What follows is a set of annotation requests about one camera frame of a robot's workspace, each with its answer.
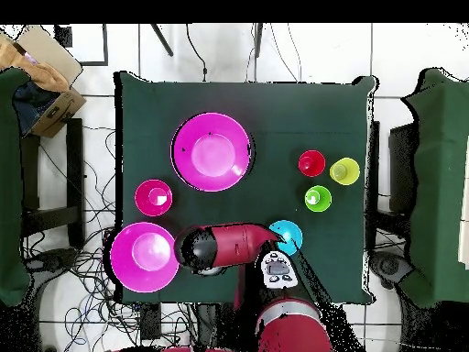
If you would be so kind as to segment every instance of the plastic bowl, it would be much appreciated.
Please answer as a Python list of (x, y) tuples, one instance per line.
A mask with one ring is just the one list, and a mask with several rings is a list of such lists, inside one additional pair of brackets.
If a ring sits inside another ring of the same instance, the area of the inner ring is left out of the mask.
[(178, 176), (205, 192), (223, 191), (238, 183), (250, 158), (247, 133), (227, 115), (205, 113), (192, 117), (171, 142), (171, 162)]
[(173, 280), (180, 264), (174, 255), (174, 238), (166, 229), (152, 223), (135, 223), (115, 237), (111, 266), (127, 289), (156, 292)]

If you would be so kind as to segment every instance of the pink cup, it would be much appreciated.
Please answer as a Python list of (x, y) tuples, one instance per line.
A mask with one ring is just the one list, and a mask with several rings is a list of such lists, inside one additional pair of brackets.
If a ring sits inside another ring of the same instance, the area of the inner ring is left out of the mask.
[(172, 192), (169, 186), (160, 180), (147, 180), (136, 188), (136, 207), (147, 216), (160, 216), (169, 210), (172, 204)]

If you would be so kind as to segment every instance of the plastic cup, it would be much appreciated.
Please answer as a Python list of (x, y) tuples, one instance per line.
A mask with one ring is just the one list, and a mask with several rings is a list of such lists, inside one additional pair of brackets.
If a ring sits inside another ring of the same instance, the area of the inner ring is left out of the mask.
[(160, 180), (147, 180), (136, 188), (136, 207), (147, 216), (163, 215), (172, 204), (169, 186)]
[(360, 176), (360, 166), (351, 158), (342, 158), (331, 166), (329, 174), (341, 185), (351, 185)]
[(303, 152), (298, 160), (298, 168), (307, 177), (320, 175), (326, 167), (326, 159), (321, 152), (310, 149)]
[(308, 189), (304, 195), (304, 203), (310, 211), (324, 212), (333, 203), (333, 197), (327, 188), (316, 185)]
[(295, 223), (289, 220), (278, 220), (271, 224), (268, 229), (277, 232), (285, 239), (285, 243), (277, 243), (277, 246), (278, 249), (282, 250), (287, 255), (293, 255), (298, 251), (298, 248), (301, 248), (303, 244), (303, 234), (301, 233), (300, 227)]

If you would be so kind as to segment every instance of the red cup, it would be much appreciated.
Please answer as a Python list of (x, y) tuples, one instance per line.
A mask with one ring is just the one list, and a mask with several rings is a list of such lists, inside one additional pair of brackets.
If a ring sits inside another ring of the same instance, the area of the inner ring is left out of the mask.
[(298, 167), (304, 175), (316, 177), (324, 171), (326, 159), (321, 152), (315, 149), (309, 149), (301, 154)]

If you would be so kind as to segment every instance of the black stand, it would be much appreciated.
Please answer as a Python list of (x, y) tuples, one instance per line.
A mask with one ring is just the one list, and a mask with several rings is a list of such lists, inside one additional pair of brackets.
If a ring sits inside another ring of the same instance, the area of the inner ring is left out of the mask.
[(257, 23), (257, 28), (256, 28), (256, 35), (254, 38), (254, 54), (256, 58), (259, 58), (260, 55), (260, 42), (262, 40), (262, 27), (264, 26), (264, 23)]
[(153, 30), (155, 31), (155, 34), (157, 34), (158, 38), (159, 38), (159, 41), (161, 42), (161, 44), (163, 45), (163, 47), (165, 48), (166, 52), (168, 53), (168, 55), (170, 57), (172, 57), (174, 54), (172, 52), (172, 49), (171, 47), (169, 46), (168, 42), (165, 40), (165, 37), (163, 37), (163, 34), (161, 33), (161, 31), (159, 30), (158, 26), (156, 24), (152, 24), (150, 25), (151, 27), (153, 27)]
[[(172, 57), (174, 55), (173, 52), (172, 52), (172, 49), (169, 46), (168, 42), (165, 40), (165, 37), (163, 36), (161, 31), (159, 30), (158, 26), (156, 24), (152, 24), (150, 26), (153, 27), (153, 30), (155, 31), (155, 34), (157, 34), (159, 41), (161, 42), (161, 44), (165, 48), (168, 55), (170, 57)], [(259, 55), (260, 55), (260, 42), (262, 40), (262, 27), (263, 26), (264, 26), (264, 23), (257, 23), (256, 35), (255, 35), (255, 55), (256, 55), (256, 58), (259, 58)]]

